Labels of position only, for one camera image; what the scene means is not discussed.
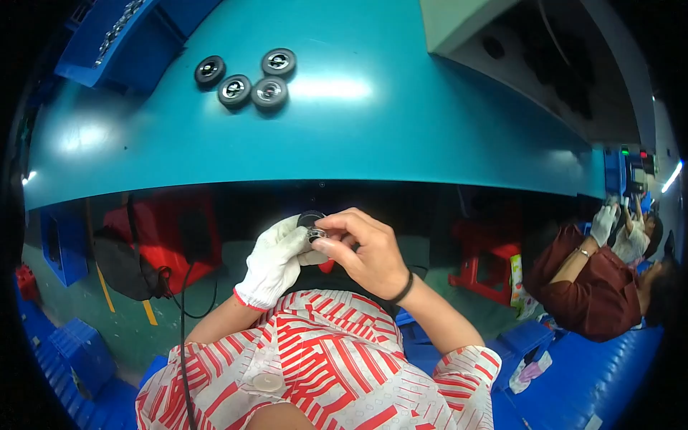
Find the green floor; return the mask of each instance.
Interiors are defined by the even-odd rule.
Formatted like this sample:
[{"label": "green floor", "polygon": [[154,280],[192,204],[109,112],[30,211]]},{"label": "green floor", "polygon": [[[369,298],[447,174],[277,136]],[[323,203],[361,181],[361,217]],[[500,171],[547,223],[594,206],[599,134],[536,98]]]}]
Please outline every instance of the green floor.
[{"label": "green floor", "polygon": [[[117,199],[119,196],[111,197],[111,200]],[[156,355],[167,356],[168,351],[179,342],[179,309],[170,299],[152,299],[151,307],[158,323],[152,325],[143,303],[131,300],[108,288],[115,310],[111,312],[92,260],[89,261],[88,276],[64,288],[43,259],[43,251],[38,239],[40,232],[36,232],[38,224],[36,211],[32,211],[31,215],[23,260],[36,276],[44,312],[57,325],[78,317],[96,328],[118,364],[118,375],[127,382],[137,385],[153,358]],[[102,219],[102,217],[98,211],[94,211],[92,219]],[[431,252],[435,255],[440,252],[443,258],[435,258],[431,261],[458,261],[458,257],[454,255],[456,250],[446,246],[451,240],[446,237],[443,239],[446,242],[445,245],[440,244],[438,249],[437,243],[433,243]],[[234,285],[246,274],[246,257],[250,254],[252,247],[253,243],[250,241],[232,241],[223,245],[224,265],[187,290],[186,308],[190,313],[205,312],[212,299],[215,280],[217,280],[216,305],[229,298]],[[402,253],[408,263],[409,251],[405,253],[402,247]],[[515,309],[505,308],[464,288],[450,286],[447,275],[457,271],[455,267],[431,268],[425,280],[470,320],[485,339],[495,338],[499,333],[519,324],[515,318]],[[533,316],[541,312],[541,309],[538,309]],[[196,323],[197,320],[187,319],[187,333]]]}]

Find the yellow floor marking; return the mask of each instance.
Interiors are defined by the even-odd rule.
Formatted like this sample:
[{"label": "yellow floor marking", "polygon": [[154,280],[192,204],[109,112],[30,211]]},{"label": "yellow floor marking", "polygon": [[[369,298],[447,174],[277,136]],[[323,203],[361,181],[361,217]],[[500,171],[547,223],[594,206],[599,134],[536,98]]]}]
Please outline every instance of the yellow floor marking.
[{"label": "yellow floor marking", "polygon": [[110,300],[110,294],[107,292],[107,286],[105,286],[105,280],[103,279],[103,274],[100,273],[98,263],[96,263],[96,270],[98,271],[98,278],[100,279],[100,284],[103,287],[103,292],[105,293],[105,300],[107,300],[107,305],[110,307],[110,312],[115,312],[115,307],[112,305],[112,300]]},{"label": "yellow floor marking", "polygon": [[[129,192],[128,191],[123,191],[121,193],[122,195],[122,204],[127,204],[129,201]],[[148,300],[143,301],[143,308],[146,310],[146,315],[148,316],[148,322],[150,322],[151,325],[158,325],[158,320],[155,319],[155,314],[153,313],[153,308],[151,307],[151,302]]]},{"label": "yellow floor marking", "polygon": [[158,321],[155,319],[155,314],[153,313],[153,308],[151,308],[151,302],[144,300],[143,308],[146,310],[146,315],[148,315],[148,322],[150,322],[151,325],[158,325]]},{"label": "yellow floor marking", "polygon": [[[91,201],[86,198],[86,228],[88,230],[89,246],[91,247],[91,253],[96,254],[93,249],[93,226],[91,224]],[[103,279],[103,274],[98,267],[98,262],[96,262],[96,270],[98,271],[98,279],[100,279],[100,286],[103,287],[103,293],[105,294],[105,300],[107,300],[107,305],[110,307],[110,312],[115,312],[115,307],[112,305],[112,300],[110,299],[110,293],[107,291],[107,286],[105,285],[105,280]]]}]

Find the hand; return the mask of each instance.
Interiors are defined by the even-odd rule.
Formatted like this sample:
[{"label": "hand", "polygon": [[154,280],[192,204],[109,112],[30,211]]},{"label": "hand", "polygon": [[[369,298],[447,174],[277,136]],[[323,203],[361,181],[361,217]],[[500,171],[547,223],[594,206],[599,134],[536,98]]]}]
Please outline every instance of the hand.
[{"label": "hand", "polygon": [[[319,219],[315,225],[328,230],[330,238],[317,239],[313,249],[341,264],[360,286],[384,300],[402,292],[409,280],[409,269],[390,226],[357,208]],[[354,252],[352,246],[356,243],[360,246]]]},{"label": "hand", "polygon": [[294,285],[300,266],[321,264],[327,257],[311,250],[308,229],[297,227],[299,216],[283,219],[264,231],[246,259],[246,278],[234,287],[239,302],[249,308],[266,311]]},{"label": "hand", "polygon": [[609,239],[617,209],[619,209],[618,204],[602,206],[599,212],[595,214],[594,218],[592,218],[590,236],[595,239],[600,248],[604,246]]}]

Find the black bag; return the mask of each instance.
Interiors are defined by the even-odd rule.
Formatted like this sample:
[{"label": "black bag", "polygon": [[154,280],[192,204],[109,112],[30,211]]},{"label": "black bag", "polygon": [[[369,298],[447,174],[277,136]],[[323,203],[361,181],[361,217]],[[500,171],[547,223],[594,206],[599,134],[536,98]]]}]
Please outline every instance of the black bag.
[{"label": "black bag", "polygon": [[141,256],[133,215],[129,196],[127,217],[133,249],[114,229],[103,227],[93,234],[96,263],[107,285],[116,292],[138,301],[160,298],[168,292],[169,268],[154,268]]}]

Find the black bracelet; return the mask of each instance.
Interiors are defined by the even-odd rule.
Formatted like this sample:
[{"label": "black bracelet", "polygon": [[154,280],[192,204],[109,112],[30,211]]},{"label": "black bracelet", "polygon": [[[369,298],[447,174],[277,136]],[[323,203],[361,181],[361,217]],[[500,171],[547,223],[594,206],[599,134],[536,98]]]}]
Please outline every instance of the black bracelet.
[{"label": "black bracelet", "polygon": [[394,297],[391,301],[391,304],[396,305],[400,301],[404,299],[404,297],[409,294],[409,291],[411,291],[411,287],[413,286],[413,272],[409,270],[409,281],[406,282],[406,286],[404,287],[403,290],[399,293],[397,297]]}]

